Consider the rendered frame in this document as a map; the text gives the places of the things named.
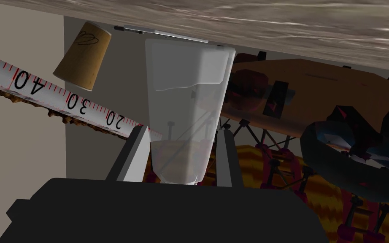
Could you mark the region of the brown cork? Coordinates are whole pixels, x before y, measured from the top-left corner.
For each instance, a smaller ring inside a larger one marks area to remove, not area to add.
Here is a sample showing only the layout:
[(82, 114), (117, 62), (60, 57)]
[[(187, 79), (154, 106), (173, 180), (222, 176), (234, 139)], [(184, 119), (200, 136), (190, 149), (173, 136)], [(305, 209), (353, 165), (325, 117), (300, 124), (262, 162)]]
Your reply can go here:
[(92, 91), (110, 40), (110, 32), (93, 22), (85, 22), (53, 75)]

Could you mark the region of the brown wooden table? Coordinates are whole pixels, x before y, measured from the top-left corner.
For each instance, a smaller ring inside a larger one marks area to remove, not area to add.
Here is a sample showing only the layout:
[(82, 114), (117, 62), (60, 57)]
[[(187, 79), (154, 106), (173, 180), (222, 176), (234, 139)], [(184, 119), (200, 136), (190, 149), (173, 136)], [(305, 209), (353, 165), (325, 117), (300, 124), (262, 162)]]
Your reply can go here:
[[(232, 67), (230, 84), (244, 88), (229, 91), (221, 115), (246, 119), (255, 127), (299, 138), (313, 122), (325, 120), (335, 106), (354, 107), (376, 130), (389, 112), (389, 80), (374, 73), (305, 59), (264, 60), (262, 55), (240, 53)], [(275, 108), (268, 100), (277, 82), (293, 94), (280, 118), (264, 110)]]

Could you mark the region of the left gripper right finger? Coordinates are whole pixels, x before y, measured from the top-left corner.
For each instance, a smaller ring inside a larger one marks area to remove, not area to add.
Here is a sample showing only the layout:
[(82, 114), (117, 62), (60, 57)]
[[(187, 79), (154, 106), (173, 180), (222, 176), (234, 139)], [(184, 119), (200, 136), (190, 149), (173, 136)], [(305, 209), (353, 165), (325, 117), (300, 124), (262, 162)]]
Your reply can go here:
[(238, 153), (233, 133), (230, 130), (218, 130), (216, 143), (216, 185), (243, 187)]

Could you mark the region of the white ruler with black numbers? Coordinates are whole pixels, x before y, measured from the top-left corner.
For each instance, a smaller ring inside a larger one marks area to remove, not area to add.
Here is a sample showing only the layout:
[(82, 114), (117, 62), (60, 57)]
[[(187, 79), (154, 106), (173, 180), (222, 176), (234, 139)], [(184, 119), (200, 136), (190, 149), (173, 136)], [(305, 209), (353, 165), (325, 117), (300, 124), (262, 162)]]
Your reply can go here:
[(0, 96), (13, 103), (46, 108), (49, 117), (61, 117), (65, 124), (87, 126), (124, 140), (139, 125), (132, 119), (3, 60), (0, 60)]

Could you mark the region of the silver pen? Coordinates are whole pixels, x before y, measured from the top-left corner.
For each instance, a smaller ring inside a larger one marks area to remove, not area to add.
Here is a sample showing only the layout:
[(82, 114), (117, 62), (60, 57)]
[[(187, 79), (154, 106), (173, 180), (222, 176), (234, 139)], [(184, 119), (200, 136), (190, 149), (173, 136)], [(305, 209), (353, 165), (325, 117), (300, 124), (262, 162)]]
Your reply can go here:
[(139, 35), (146, 35), (150, 39), (158, 40), (166, 44), (193, 46), (193, 47), (207, 47), (207, 48), (224, 48), (226, 45), (212, 43), (207, 39), (195, 38), (187, 35), (176, 34), (146, 27), (138, 27), (133, 25), (114, 26), (114, 30), (122, 32), (136, 33)]

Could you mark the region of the dark round bowl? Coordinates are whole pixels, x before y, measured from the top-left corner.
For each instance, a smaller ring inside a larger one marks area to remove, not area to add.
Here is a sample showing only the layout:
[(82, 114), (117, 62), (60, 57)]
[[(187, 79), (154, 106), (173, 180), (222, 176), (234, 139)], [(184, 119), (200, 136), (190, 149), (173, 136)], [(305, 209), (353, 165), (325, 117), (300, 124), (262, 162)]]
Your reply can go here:
[(377, 132), (355, 108), (338, 105), (305, 128), (300, 146), (307, 166), (329, 183), (389, 203), (389, 112)]

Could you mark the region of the clear drinking glass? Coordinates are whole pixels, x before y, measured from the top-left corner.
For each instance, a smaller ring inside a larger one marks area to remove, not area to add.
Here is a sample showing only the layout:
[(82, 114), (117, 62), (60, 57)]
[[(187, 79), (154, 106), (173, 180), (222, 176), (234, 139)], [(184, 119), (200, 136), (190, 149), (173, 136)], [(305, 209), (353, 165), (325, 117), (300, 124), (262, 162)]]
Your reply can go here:
[(179, 40), (146, 39), (149, 127), (155, 174), (166, 184), (204, 178), (235, 49)]

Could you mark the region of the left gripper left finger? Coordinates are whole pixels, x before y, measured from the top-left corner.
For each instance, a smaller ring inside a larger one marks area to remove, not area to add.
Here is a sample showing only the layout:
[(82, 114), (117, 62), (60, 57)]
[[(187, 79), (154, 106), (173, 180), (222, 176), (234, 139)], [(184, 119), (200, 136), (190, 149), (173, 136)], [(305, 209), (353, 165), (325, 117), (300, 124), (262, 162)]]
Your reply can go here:
[(134, 127), (105, 180), (141, 183), (150, 155), (150, 142), (147, 126)]

